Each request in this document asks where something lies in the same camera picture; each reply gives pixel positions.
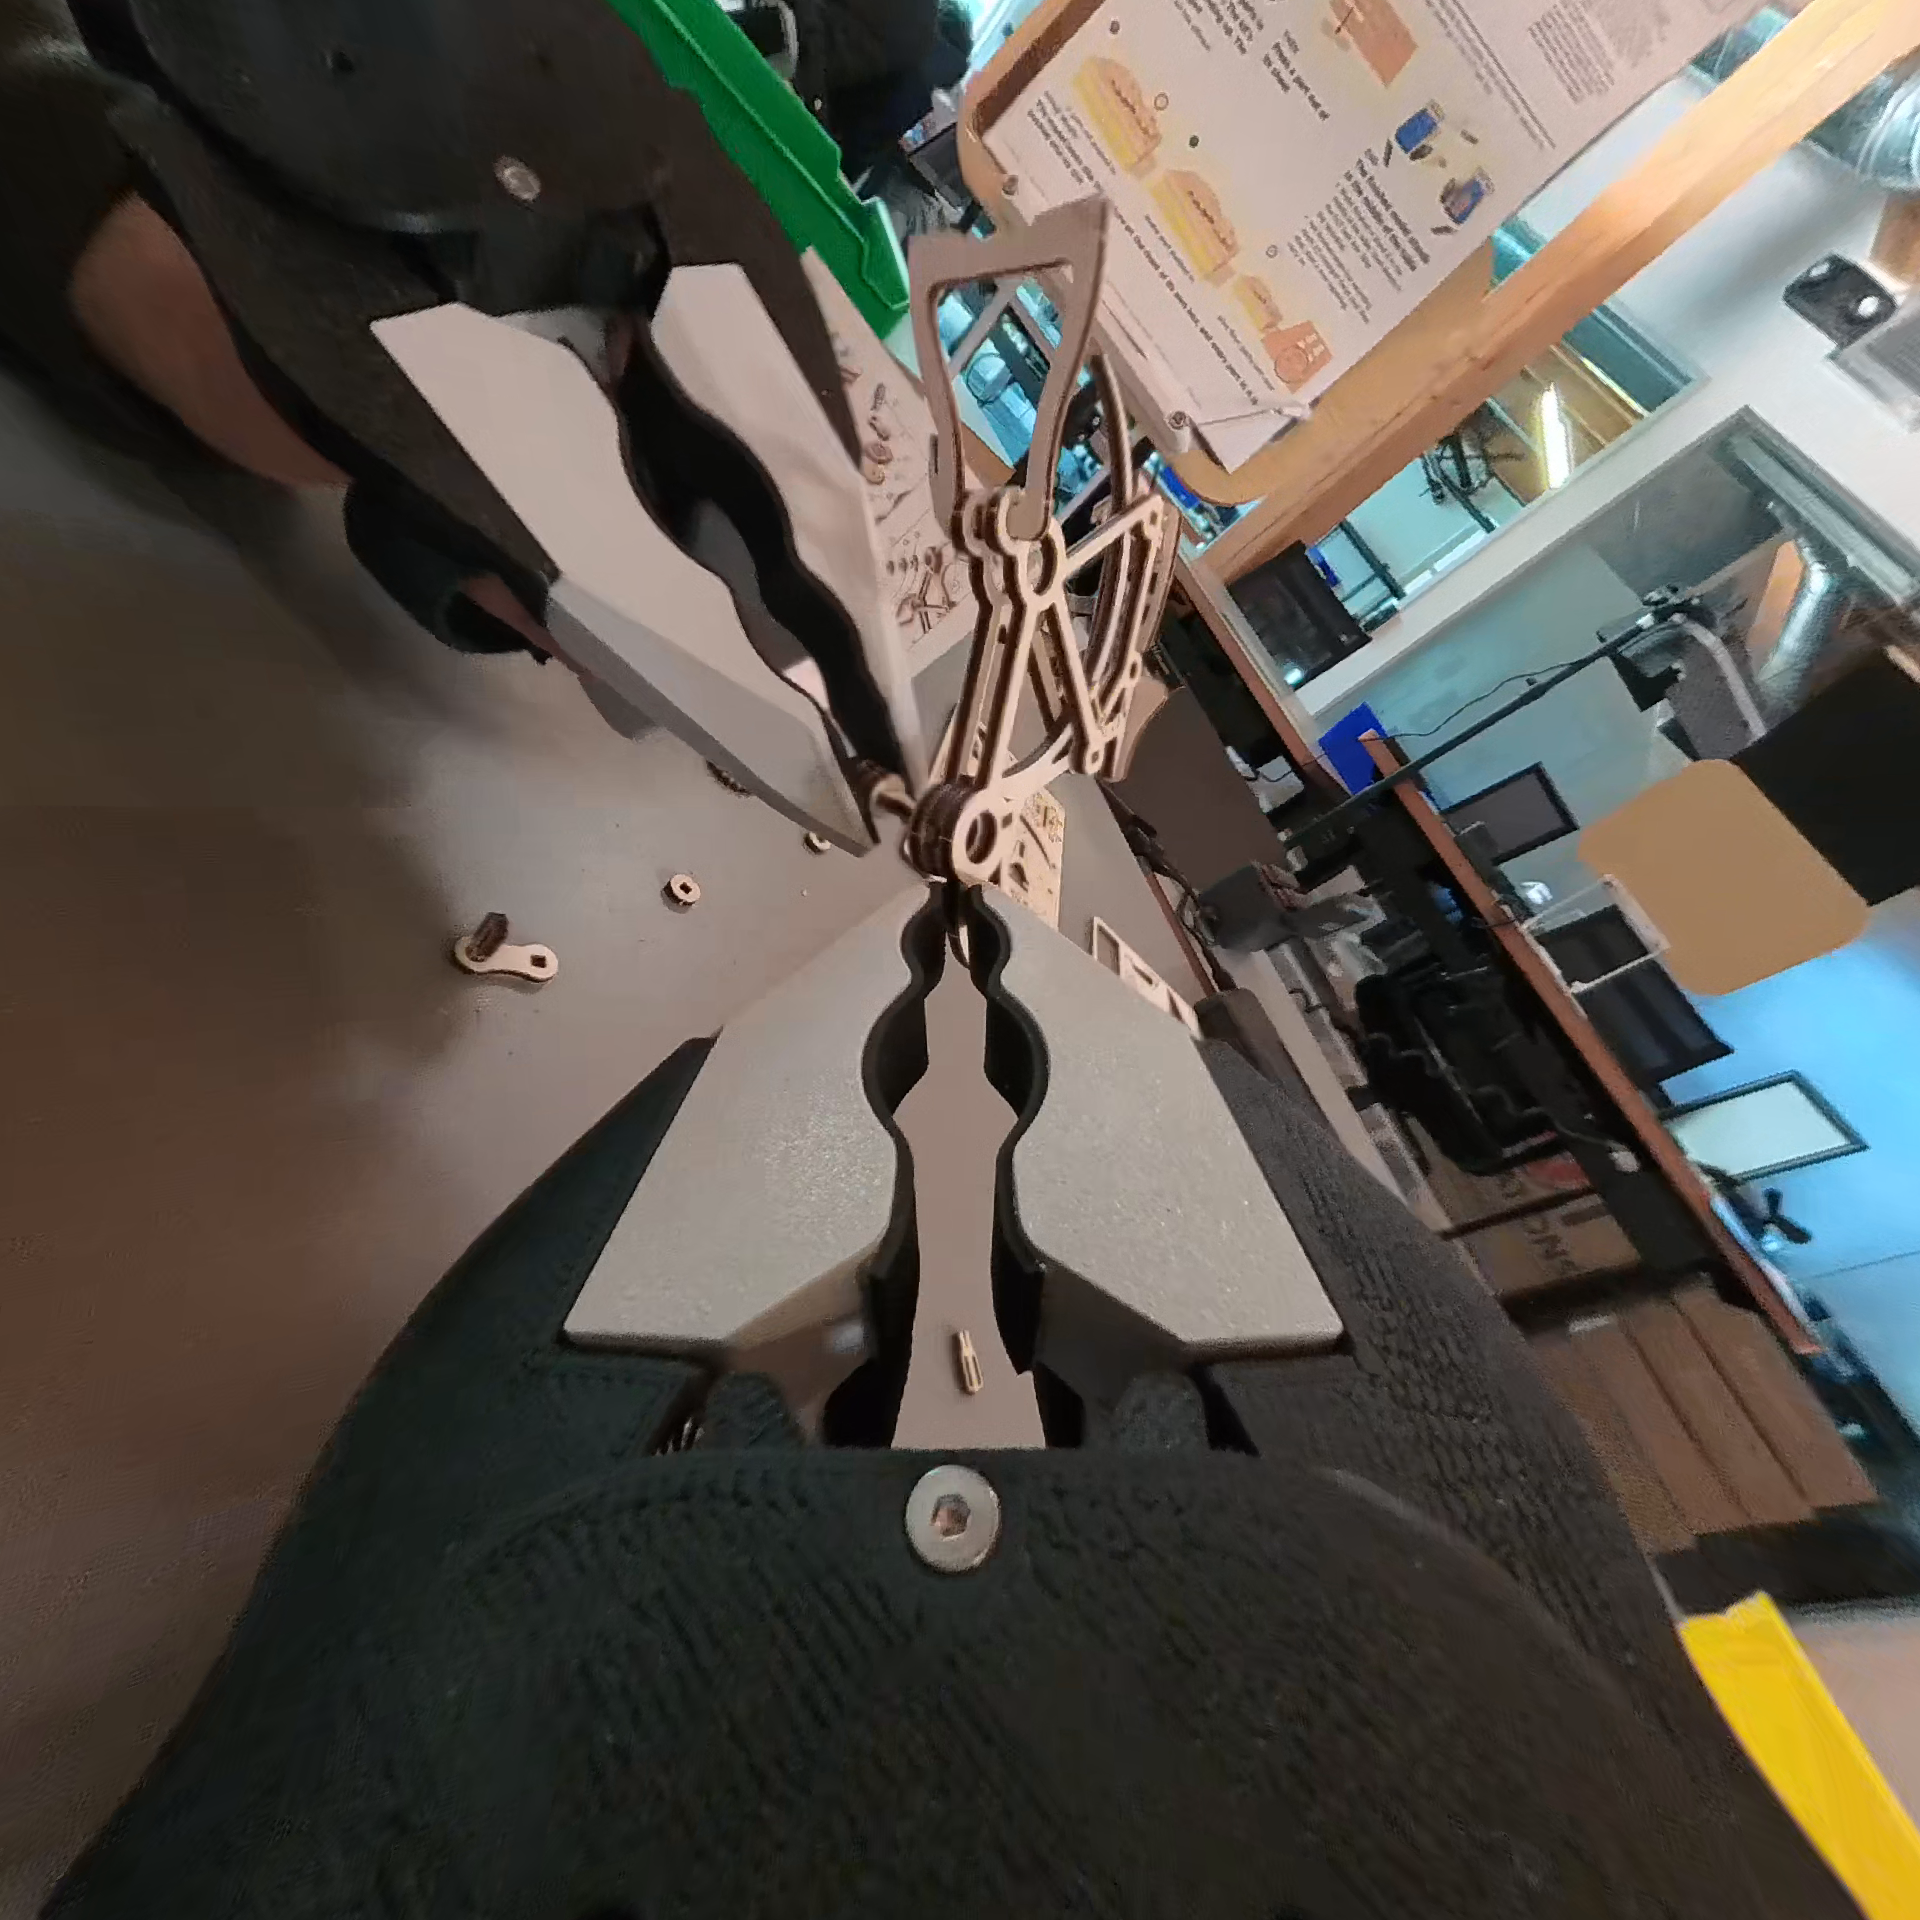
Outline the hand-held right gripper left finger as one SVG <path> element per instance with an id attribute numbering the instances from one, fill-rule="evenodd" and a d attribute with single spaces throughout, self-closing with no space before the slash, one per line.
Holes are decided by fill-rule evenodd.
<path id="1" fill-rule="evenodd" d="M 861 1363 L 913 1250 L 897 1115 L 929 1070 L 945 909 L 910 884 L 715 1040 L 566 1338 L 690 1363 Z"/>

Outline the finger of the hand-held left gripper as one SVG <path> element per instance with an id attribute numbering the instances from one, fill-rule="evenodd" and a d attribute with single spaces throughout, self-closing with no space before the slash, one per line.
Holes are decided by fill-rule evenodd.
<path id="1" fill-rule="evenodd" d="M 672 269 L 630 346 L 637 483 L 743 625 L 749 687 L 793 695 L 831 763 L 922 793 L 922 712 L 895 628 L 827 341 L 822 395 L 733 262 Z"/>
<path id="2" fill-rule="evenodd" d="M 870 853 L 822 707 L 762 658 L 725 578 L 650 515 L 589 364 L 460 303 L 374 336 L 552 561 L 539 621 L 605 718 L 672 732 L 785 819 Z"/>

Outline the wooden model frame assembly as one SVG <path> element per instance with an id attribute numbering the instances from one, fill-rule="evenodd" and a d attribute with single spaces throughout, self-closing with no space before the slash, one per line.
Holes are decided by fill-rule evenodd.
<path id="1" fill-rule="evenodd" d="M 910 252 L 910 322 L 932 416 L 929 492 L 977 595 L 974 646 L 945 745 L 922 777 L 905 855 L 952 909 L 999 884 L 1027 801 L 1061 772 L 1114 779 L 1133 751 L 1133 704 L 1160 636 L 1179 515 L 1133 461 L 1120 379 L 1096 341 L 1114 215 L 1093 192 L 1029 226 L 945 231 Z M 1048 364 L 1025 478 L 982 487 L 938 339 L 938 305 L 969 280 L 999 290 L 1052 275 L 1061 345 Z M 1058 465 L 1081 383 L 1109 433 L 1109 501 L 1069 541 Z"/>

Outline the wooden crank link with peg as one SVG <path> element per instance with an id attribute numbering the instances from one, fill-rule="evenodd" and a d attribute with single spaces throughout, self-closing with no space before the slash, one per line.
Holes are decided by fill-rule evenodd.
<path id="1" fill-rule="evenodd" d="M 450 959 L 463 975 L 509 979 L 545 988 L 560 979 L 560 955 L 548 943 L 522 943 L 511 937 L 507 913 L 492 909 L 450 943 Z"/>

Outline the person's left forearm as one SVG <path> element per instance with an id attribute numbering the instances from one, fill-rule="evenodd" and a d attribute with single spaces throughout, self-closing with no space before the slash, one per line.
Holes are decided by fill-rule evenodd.
<path id="1" fill-rule="evenodd" d="M 132 437 L 147 405 L 71 303 L 89 240 L 132 189 L 111 126 L 125 97 L 63 4 L 3 4 L 3 364 L 71 412 Z"/>

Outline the wooden parts sheet mostly full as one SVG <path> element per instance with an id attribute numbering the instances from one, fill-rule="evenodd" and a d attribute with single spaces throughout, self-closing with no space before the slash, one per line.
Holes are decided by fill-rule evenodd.
<path id="1" fill-rule="evenodd" d="M 1017 838 L 1002 864 L 1002 886 L 1040 923 L 1061 923 L 1069 815 L 1052 790 L 1033 793 L 1017 819 Z"/>

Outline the person's left hand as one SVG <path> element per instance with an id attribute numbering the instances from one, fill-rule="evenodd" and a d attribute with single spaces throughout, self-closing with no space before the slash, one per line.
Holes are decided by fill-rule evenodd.
<path id="1" fill-rule="evenodd" d="M 371 487 L 300 439 L 256 387 L 200 262 L 138 192 L 86 238 L 66 303 L 94 356 L 222 461 L 278 488 L 339 497 L 354 555 L 419 628 L 463 653 L 552 658 L 515 588 L 458 573 L 439 541 L 400 529 Z"/>

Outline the white instruction booklet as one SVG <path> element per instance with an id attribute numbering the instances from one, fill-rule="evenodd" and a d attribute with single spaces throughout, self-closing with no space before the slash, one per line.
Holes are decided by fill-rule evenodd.
<path id="1" fill-rule="evenodd" d="M 818 249 L 802 255 L 827 319 L 842 395 L 860 439 L 870 517 L 895 636 L 913 682 L 974 639 L 974 573 L 934 515 L 932 412 L 910 364 L 866 322 Z"/>

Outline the green plastic bin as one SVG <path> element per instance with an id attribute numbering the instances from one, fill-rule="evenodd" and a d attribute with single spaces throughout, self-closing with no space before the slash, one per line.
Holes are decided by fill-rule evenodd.
<path id="1" fill-rule="evenodd" d="M 873 332 L 910 319 L 910 275 L 889 210 L 857 196 L 841 152 L 720 4 L 612 4 L 670 84 L 755 183 L 795 252 L 818 252 Z"/>

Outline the black office chair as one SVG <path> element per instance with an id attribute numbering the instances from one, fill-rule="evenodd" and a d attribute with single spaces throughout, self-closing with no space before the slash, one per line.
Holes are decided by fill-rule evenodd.
<path id="1" fill-rule="evenodd" d="M 1555 1037 L 1508 995 L 1497 968 L 1434 956 L 1356 984 L 1368 1087 L 1462 1170 L 1492 1178 L 1555 1151 L 1581 1169 L 1640 1170 L 1640 1149 Z"/>

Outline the long brown office desk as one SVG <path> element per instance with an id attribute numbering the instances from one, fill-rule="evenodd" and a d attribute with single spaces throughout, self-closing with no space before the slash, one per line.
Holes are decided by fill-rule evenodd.
<path id="1" fill-rule="evenodd" d="M 1589 1170 L 1641 1273 L 1701 1275 L 1727 1300 L 1758 1309 L 1798 1358 L 1812 1358 L 1820 1342 L 1792 1284 L 1720 1217 L 1660 1115 L 1481 878 L 1426 787 L 1392 783 L 1408 759 L 1380 732 L 1365 732 L 1362 745 L 1376 769 L 1376 783 L 1359 793 L 1365 876 L 1380 901 L 1421 929 L 1451 973 L 1483 973 L 1501 990 L 1519 1032 L 1517 1070 L 1527 1090 Z"/>

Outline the large brown cardboard box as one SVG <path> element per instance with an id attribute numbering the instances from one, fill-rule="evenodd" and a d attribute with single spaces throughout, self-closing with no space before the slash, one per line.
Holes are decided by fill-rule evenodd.
<path id="1" fill-rule="evenodd" d="M 1879 1503 L 1792 1348 L 1709 1282 L 1572 1306 L 1527 1338 L 1653 1561 Z"/>

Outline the printed instruction sheet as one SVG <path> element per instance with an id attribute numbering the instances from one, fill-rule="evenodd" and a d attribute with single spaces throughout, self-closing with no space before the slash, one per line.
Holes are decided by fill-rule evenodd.
<path id="1" fill-rule="evenodd" d="M 1100 325 L 1222 470 L 1754 4 L 1096 4 L 982 129 L 1103 196 Z"/>

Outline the wooden shelf beam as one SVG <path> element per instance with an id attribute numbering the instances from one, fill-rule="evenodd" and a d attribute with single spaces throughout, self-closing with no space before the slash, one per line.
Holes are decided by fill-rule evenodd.
<path id="1" fill-rule="evenodd" d="M 965 90 L 965 179 L 999 226 L 1029 226 L 1043 210 L 1014 207 L 1014 183 L 995 169 L 982 129 L 1093 7 L 1040 4 Z M 1285 543 L 1328 535 L 1380 480 L 1458 425 L 1571 325 L 1915 51 L 1916 4 L 1800 4 L 1777 33 L 1699 97 L 1523 269 L 1497 280 L 1494 238 L 1481 242 L 1305 416 L 1235 470 L 1222 470 L 1207 449 L 1179 443 L 1096 319 L 1096 339 L 1117 364 L 1133 421 L 1173 457 L 1183 487 L 1207 501 L 1250 509 L 1216 545 L 1214 572 L 1232 580 Z"/>

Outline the yellow board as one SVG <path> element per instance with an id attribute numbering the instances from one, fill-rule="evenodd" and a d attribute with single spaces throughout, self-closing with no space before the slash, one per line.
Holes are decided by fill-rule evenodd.
<path id="1" fill-rule="evenodd" d="M 1680 1620 L 1745 1751 L 1863 1917 L 1916 1917 L 1916 1823 L 1768 1595 Z"/>

